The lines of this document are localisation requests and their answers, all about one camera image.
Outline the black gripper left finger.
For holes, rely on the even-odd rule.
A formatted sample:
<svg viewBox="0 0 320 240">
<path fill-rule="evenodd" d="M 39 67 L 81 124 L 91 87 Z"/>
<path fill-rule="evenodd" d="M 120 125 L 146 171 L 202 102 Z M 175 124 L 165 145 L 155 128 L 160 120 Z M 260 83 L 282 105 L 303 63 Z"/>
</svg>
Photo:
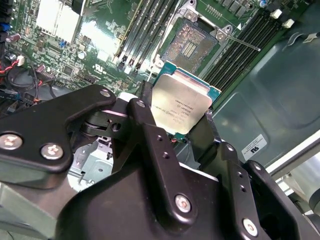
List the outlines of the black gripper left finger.
<svg viewBox="0 0 320 240">
<path fill-rule="evenodd" d="M 73 162 L 73 143 L 90 115 L 107 111 L 107 123 L 116 114 L 115 95 L 101 85 L 90 85 L 32 106 L 0 120 L 2 137 L 17 136 L 17 147 L 0 148 L 3 182 L 36 189 L 61 183 Z M 182 169 L 164 129 L 157 127 L 147 104 L 138 98 L 125 105 L 128 133 L 121 137 L 120 167 L 144 167 L 149 199 L 163 225 L 191 225 L 198 216 Z"/>
</svg>

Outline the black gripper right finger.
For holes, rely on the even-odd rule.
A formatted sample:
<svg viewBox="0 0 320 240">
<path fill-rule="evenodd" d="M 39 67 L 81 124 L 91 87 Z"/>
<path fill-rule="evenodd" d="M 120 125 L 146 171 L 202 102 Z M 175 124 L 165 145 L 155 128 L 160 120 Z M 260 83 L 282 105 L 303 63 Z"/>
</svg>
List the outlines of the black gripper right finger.
<svg viewBox="0 0 320 240">
<path fill-rule="evenodd" d="M 220 222 L 232 240 L 318 240 L 320 234 L 254 160 L 245 163 L 223 141 L 207 110 L 189 137 L 200 171 L 219 182 Z"/>
</svg>

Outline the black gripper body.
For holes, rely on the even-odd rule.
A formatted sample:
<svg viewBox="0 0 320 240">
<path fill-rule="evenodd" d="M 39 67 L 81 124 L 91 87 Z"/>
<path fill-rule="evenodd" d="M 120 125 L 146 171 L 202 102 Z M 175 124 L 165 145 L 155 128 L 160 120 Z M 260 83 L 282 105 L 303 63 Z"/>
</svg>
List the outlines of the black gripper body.
<svg viewBox="0 0 320 240">
<path fill-rule="evenodd" d="M 236 228 L 222 199 L 221 186 L 206 174 L 181 170 L 198 208 L 185 232 L 164 228 L 154 213 L 148 184 L 136 165 L 76 194 L 61 211 L 58 240 L 236 240 Z"/>
</svg>

